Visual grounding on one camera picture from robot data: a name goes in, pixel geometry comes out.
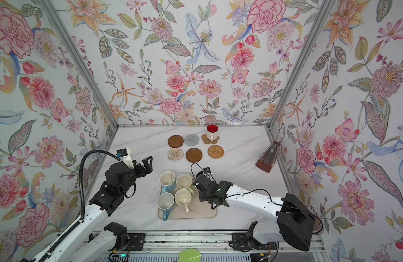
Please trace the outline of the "red and white mug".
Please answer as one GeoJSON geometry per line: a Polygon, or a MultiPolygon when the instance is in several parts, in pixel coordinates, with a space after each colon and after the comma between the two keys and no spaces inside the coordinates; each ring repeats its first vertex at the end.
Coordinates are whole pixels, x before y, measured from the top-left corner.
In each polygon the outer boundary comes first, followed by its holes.
{"type": "Polygon", "coordinates": [[[207,126],[206,137],[208,141],[213,142],[219,136],[219,127],[215,124],[210,124],[207,126]]]}

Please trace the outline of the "multicolour stitched round coaster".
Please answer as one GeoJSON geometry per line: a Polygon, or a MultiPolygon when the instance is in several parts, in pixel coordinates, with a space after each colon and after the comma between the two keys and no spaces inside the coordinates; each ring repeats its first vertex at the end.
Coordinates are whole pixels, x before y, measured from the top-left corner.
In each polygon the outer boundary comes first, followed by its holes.
{"type": "Polygon", "coordinates": [[[184,152],[181,148],[171,148],[168,151],[168,159],[173,161],[173,162],[177,162],[180,161],[183,157],[184,157],[184,152]]]}

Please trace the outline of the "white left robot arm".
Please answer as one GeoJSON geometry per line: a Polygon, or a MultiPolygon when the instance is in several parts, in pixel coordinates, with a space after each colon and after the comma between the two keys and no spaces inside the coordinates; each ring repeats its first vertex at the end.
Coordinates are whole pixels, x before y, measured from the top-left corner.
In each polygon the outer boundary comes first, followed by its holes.
{"type": "Polygon", "coordinates": [[[136,187],[136,181],[153,171],[153,157],[137,163],[116,156],[117,162],[105,172],[106,180],[89,204],[81,202],[79,217],[49,247],[32,258],[34,262],[92,262],[106,251],[128,249],[133,242],[127,228],[111,222],[89,243],[85,240],[94,230],[114,214],[136,187]]]}

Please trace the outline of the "cream mug pink handle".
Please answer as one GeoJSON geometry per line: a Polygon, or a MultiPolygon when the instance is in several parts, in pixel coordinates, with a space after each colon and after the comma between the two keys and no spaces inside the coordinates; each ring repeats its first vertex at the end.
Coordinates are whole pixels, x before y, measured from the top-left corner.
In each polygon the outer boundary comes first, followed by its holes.
{"type": "Polygon", "coordinates": [[[187,214],[190,213],[189,204],[192,201],[192,193],[188,189],[180,189],[175,193],[175,203],[187,214]]]}

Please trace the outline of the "ridged brown wooden coaster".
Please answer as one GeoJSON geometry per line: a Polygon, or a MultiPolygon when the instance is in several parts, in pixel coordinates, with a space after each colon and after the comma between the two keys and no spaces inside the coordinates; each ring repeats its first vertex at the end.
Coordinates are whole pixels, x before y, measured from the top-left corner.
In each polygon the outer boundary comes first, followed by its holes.
{"type": "Polygon", "coordinates": [[[203,153],[198,148],[191,148],[186,152],[186,159],[191,163],[197,163],[203,158],[203,153]]]}

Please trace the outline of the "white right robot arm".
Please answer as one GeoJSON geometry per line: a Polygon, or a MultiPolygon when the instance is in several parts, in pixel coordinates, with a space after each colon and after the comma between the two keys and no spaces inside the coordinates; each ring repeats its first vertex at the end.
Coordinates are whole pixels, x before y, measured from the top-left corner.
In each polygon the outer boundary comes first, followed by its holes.
{"type": "Polygon", "coordinates": [[[194,179],[200,201],[209,203],[213,210],[225,206],[262,216],[263,220],[252,222],[245,233],[232,234],[233,250],[263,250],[285,242],[296,250],[309,251],[317,218],[297,196],[271,197],[263,189],[247,191],[228,181],[217,183],[203,171],[194,179]]]}

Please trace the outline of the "round woven rattan coaster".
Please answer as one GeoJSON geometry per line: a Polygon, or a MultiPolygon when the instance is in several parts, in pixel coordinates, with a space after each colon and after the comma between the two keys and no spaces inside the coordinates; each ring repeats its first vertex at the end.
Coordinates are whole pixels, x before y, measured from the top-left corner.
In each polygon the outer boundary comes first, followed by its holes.
{"type": "Polygon", "coordinates": [[[224,149],[218,145],[212,145],[208,148],[208,155],[213,159],[219,159],[224,156],[224,149]]]}

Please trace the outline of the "grey-blue woven round coaster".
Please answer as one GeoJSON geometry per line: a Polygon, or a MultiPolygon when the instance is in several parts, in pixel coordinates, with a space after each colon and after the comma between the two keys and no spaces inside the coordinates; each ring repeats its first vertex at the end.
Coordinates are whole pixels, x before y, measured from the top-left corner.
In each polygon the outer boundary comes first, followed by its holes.
{"type": "Polygon", "coordinates": [[[197,134],[188,134],[184,138],[184,143],[187,146],[194,147],[200,142],[200,137],[197,134]]]}

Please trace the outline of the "flower-shaped cork coaster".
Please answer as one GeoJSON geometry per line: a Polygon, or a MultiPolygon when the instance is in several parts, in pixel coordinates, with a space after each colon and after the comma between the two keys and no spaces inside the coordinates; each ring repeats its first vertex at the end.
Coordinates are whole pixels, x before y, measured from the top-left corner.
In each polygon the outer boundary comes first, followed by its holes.
{"type": "Polygon", "coordinates": [[[218,136],[215,140],[211,141],[210,139],[207,138],[206,134],[203,134],[201,136],[201,139],[204,144],[216,144],[219,141],[220,137],[218,136]]]}

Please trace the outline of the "round wooden coaster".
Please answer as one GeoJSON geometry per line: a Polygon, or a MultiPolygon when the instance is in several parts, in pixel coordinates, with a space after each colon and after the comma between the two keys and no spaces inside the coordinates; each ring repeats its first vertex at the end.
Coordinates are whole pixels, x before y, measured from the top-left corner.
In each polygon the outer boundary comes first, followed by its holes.
{"type": "Polygon", "coordinates": [[[172,135],[167,143],[171,148],[179,148],[184,144],[184,138],[180,135],[172,135]]]}

